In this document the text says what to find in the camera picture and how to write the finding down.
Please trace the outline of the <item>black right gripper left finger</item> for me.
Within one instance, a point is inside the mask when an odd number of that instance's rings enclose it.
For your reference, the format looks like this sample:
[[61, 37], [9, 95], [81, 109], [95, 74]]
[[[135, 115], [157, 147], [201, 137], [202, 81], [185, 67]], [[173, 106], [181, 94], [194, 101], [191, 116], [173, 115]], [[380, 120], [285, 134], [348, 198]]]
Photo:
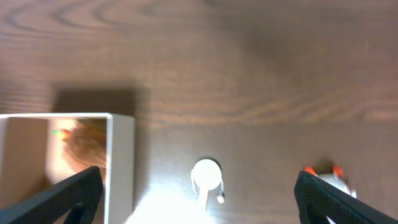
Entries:
[[100, 168], [91, 166], [27, 200], [1, 210], [1, 223], [92, 223], [104, 185]]

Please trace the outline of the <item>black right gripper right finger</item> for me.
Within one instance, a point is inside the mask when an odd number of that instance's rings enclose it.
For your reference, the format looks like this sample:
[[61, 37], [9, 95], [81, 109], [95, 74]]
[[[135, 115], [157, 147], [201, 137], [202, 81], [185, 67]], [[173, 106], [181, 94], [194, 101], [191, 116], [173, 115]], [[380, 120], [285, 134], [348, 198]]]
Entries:
[[304, 170], [298, 173], [294, 195], [301, 224], [397, 224], [396, 219]]

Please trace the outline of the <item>pink white duck toy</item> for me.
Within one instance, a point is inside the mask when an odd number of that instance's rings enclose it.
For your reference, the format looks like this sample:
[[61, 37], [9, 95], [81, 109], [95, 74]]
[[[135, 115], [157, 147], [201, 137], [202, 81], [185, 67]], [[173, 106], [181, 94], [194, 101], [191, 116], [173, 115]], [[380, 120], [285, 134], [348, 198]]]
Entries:
[[318, 174], [312, 166], [304, 167], [304, 171], [318, 177], [321, 180], [324, 180], [328, 184], [336, 187], [342, 192], [351, 195], [354, 198], [357, 198], [357, 193], [354, 189], [350, 189], [348, 184], [343, 180], [343, 169], [338, 165], [332, 165], [331, 172], [326, 174]]

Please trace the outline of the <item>brown plush capybara toy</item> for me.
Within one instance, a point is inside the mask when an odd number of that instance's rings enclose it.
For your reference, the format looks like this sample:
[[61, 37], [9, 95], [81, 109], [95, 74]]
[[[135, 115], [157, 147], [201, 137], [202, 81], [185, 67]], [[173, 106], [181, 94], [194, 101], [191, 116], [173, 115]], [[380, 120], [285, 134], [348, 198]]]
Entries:
[[107, 121], [100, 118], [56, 119], [50, 123], [46, 171], [59, 182], [91, 166], [99, 167], [102, 181], [107, 171]]

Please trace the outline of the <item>white cardboard box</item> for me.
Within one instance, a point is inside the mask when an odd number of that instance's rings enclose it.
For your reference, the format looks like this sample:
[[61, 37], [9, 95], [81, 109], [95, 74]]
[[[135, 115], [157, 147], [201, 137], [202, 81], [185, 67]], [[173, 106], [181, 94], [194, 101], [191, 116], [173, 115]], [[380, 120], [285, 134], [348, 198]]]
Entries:
[[112, 113], [1, 115], [1, 208], [7, 208], [87, 168], [63, 151], [79, 121], [106, 123], [104, 195], [95, 223], [124, 223], [134, 209], [132, 116]]

